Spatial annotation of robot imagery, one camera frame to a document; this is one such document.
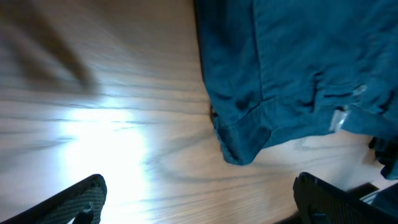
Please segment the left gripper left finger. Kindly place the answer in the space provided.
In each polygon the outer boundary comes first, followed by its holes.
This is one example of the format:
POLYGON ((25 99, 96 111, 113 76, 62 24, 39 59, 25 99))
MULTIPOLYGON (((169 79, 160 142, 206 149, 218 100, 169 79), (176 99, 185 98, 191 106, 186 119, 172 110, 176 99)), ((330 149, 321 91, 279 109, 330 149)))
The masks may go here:
POLYGON ((2 224, 99 224, 106 195, 104 177, 93 174, 2 224))

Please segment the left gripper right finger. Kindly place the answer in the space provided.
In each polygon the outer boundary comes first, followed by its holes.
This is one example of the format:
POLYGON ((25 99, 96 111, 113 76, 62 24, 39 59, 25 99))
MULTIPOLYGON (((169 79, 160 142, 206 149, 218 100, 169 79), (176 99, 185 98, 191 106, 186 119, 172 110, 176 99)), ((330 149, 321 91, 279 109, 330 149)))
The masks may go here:
POLYGON ((294 200, 304 224, 397 223, 397 217, 369 205, 339 188, 302 172, 296 177, 294 200))

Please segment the navy blue shorts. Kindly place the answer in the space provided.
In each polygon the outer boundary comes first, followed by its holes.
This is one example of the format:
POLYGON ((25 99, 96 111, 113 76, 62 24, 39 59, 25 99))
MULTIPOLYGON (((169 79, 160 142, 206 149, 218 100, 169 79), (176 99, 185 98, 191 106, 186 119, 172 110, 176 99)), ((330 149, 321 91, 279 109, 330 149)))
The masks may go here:
POLYGON ((199 0, 203 81, 226 162, 345 130, 397 178, 397 0, 199 0))

